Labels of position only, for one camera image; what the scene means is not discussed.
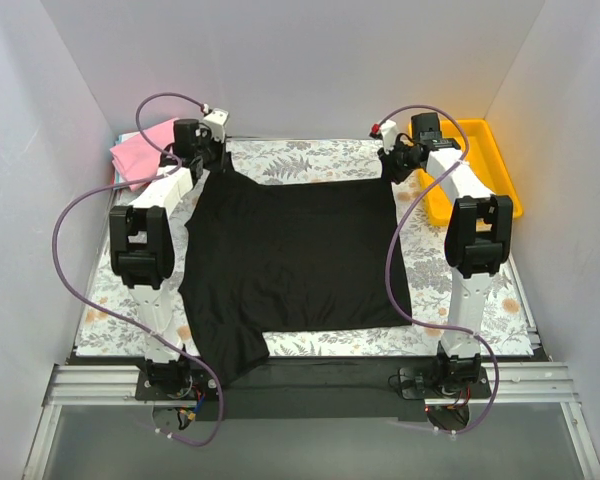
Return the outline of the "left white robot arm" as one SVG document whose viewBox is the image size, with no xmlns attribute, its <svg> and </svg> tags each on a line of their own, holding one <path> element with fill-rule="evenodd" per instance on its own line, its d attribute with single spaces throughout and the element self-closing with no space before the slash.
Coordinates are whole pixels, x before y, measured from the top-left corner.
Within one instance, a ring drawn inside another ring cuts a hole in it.
<svg viewBox="0 0 600 480">
<path fill-rule="evenodd" d="M 205 169 L 231 167 L 226 151 L 228 113 L 216 109 L 203 119 L 174 119 L 150 131 L 157 150 L 140 134 L 112 149 L 114 165 L 130 182 L 158 175 L 130 205 L 109 213 L 111 268 L 138 304 L 139 323 L 150 330 L 145 359 L 151 364 L 176 362 L 183 340 L 173 319 L 166 280 L 175 267 L 169 217 L 193 190 Z"/>
</svg>

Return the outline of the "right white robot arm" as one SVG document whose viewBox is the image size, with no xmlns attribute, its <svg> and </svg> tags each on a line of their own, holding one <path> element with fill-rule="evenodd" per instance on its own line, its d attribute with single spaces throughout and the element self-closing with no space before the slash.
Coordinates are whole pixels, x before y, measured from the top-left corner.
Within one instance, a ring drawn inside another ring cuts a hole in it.
<svg viewBox="0 0 600 480">
<path fill-rule="evenodd" d="M 509 257 L 514 202 L 488 188 L 466 161 L 469 139 L 457 121 L 460 142 L 443 135 L 439 117 L 430 107 L 411 118 L 411 132 L 401 132 L 387 117 L 371 128 L 382 141 L 378 157 L 384 177 L 398 184 L 416 170 L 433 182 L 423 192 L 441 188 L 452 205 L 444 253 L 451 268 L 452 293 L 439 350 L 450 360 L 472 360 L 481 354 L 479 339 L 484 308 L 493 277 Z"/>
</svg>

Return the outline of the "black t-shirt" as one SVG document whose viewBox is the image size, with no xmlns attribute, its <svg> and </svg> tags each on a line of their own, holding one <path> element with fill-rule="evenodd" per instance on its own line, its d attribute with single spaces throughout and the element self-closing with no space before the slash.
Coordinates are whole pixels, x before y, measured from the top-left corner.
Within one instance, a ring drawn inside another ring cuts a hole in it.
<svg viewBox="0 0 600 480">
<path fill-rule="evenodd" d="M 268 332 L 405 325 L 396 227 L 382 178 L 262 185 L 210 174 L 186 225 L 179 288 L 202 360 L 226 385 L 268 359 Z"/>
</svg>

